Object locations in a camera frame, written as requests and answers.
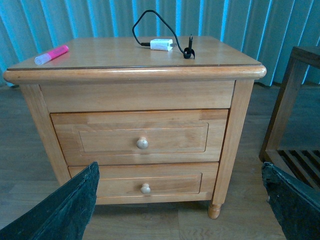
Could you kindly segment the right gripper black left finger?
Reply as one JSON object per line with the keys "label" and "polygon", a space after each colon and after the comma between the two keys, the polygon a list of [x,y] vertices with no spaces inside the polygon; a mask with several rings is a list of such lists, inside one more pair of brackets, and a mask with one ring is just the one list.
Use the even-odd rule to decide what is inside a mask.
{"label": "right gripper black left finger", "polygon": [[81,240],[97,200],[99,166],[91,163],[30,211],[1,229],[2,240]]}

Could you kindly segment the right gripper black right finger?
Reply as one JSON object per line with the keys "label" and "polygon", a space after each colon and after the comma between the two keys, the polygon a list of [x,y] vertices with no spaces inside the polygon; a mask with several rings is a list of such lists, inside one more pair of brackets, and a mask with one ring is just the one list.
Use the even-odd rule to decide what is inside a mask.
{"label": "right gripper black right finger", "polygon": [[288,240],[320,238],[320,192],[271,162],[261,168],[268,203]]}

